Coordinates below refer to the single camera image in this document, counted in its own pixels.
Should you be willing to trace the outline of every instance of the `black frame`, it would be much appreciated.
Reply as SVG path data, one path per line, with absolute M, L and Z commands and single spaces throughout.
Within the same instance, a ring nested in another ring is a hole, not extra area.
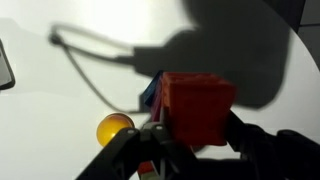
M 282 130 L 273 136 L 230 112 L 225 138 L 241 153 L 240 159 L 197 159 L 190 147 L 171 139 L 161 123 L 147 123 L 142 130 L 125 128 L 77 180 L 126 180 L 145 161 L 152 162 L 161 180 L 320 179 L 320 146 L 297 132 Z
M 9 82 L 7 84 L 4 84 L 4 85 L 0 85 L 0 90 L 5 90 L 5 89 L 12 88 L 16 84 L 16 80 L 15 80 L 15 77 L 13 75 L 12 69 L 10 67 L 10 64 L 9 64 L 8 59 L 7 59 L 7 55 L 6 55 L 5 51 L 4 51 L 4 47 L 3 47 L 3 44 L 1 42 L 1 40 L 0 40 L 0 59 L 4 60 L 4 62 L 6 63 L 8 71 L 9 71 L 10 76 L 11 76 L 11 82 Z

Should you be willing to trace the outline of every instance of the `blue lego piece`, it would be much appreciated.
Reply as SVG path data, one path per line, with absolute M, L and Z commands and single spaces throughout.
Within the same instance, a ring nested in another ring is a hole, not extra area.
M 154 94 L 156 92 L 157 84 L 162 74 L 163 74 L 163 71 L 159 71 L 156 74 L 156 76 L 152 79 L 147 89 L 143 92 L 143 101 L 144 101 L 144 104 L 147 105 L 148 107 L 152 106 L 152 101 L 153 101 Z

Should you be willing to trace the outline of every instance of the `red block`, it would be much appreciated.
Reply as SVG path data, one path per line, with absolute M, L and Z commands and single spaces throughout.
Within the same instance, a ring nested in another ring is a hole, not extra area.
M 226 117 L 236 88 L 209 73 L 164 73 L 162 107 L 168 108 L 165 124 L 173 137 L 187 145 L 226 144 Z
M 153 172 L 154 169 L 153 169 L 151 161 L 145 161 L 145 162 L 140 163 L 137 171 L 138 171 L 139 176 L 141 176 L 145 173 Z

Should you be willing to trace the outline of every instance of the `dark object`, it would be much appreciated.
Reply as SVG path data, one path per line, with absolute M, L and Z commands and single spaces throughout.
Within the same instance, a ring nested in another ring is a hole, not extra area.
M 306 0 L 263 0 L 298 32 Z
M 154 94 L 156 92 L 156 87 L 162 74 L 163 74 L 163 71 L 159 71 L 156 74 L 156 76 L 152 79 L 147 89 L 143 92 L 143 101 L 144 101 L 144 104 L 147 105 L 148 107 L 152 106 L 152 101 L 153 101 Z
M 0 40 L 0 90 L 12 88 L 15 78 Z
M 141 131 L 122 129 L 80 174 L 78 180 L 129 179 L 140 162 L 152 161 L 160 179 L 320 179 L 320 146 L 290 130 L 277 136 L 244 124 L 232 112 L 225 134 L 241 159 L 197 159 L 189 147 L 171 139 L 160 123 Z

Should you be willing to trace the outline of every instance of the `yellow ball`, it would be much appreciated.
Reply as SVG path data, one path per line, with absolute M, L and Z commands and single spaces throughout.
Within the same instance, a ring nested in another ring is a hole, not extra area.
M 105 117 L 97 128 L 97 139 L 101 146 L 106 146 L 111 139 L 122 129 L 133 127 L 133 121 L 121 113 L 110 114 Z

